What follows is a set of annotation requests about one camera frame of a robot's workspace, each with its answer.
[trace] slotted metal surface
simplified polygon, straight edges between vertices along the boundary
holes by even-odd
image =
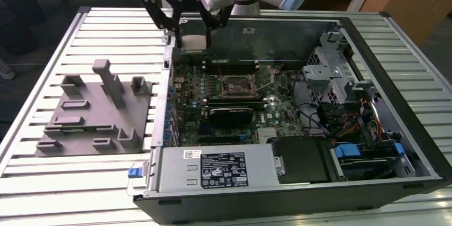
[[[452,161],[452,95],[437,69],[391,20],[378,13],[286,12],[265,15],[349,16],[362,32],[378,59],[389,71],[422,123],[446,157]],[[99,82],[91,71],[93,61],[107,58],[113,72],[130,80],[141,75],[155,83],[159,93],[161,65],[165,53],[163,32],[141,8],[93,8],[78,14],[43,77],[19,113],[0,147],[0,220],[2,225],[155,225],[127,194],[127,169],[150,159],[151,137],[145,152],[135,155],[37,158],[35,145],[43,135],[63,90],[55,85],[65,74],[82,73],[86,82]],[[357,65],[366,74],[359,59]],[[147,135],[158,101],[149,109]],[[134,180],[137,189],[145,179]],[[203,225],[415,225],[452,224],[452,189],[410,196],[381,209],[301,216],[282,216]]]

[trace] motherboard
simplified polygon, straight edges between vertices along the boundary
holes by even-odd
[[[297,72],[283,64],[175,65],[179,146],[259,144],[303,135],[291,94]]]

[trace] power supply label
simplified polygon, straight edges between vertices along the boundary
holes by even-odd
[[[201,155],[201,179],[205,189],[249,186],[246,153]]]

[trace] circuit board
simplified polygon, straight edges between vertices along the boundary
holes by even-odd
[[[179,115],[179,146],[207,146],[230,144],[223,137],[239,137],[241,144],[259,143],[258,129],[274,128],[278,136],[305,135],[301,115],[291,96],[293,70],[277,69],[275,65],[261,64],[253,75],[210,75],[202,66],[175,67],[177,103]],[[250,82],[253,92],[242,85]],[[251,123],[237,128],[214,127],[209,121],[207,102],[210,98],[259,98],[250,107],[263,105],[253,112]]]

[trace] blue latch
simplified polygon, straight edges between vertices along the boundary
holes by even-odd
[[[143,167],[129,169],[129,178],[143,177]]]
[[[402,144],[397,143],[395,147],[397,147],[397,151],[398,151],[399,155],[402,156],[406,153],[406,150],[403,149]]]
[[[355,144],[342,144],[338,147],[335,147],[335,153],[338,158],[342,158],[345,156],[361,156],[361,150],[359,146]]]

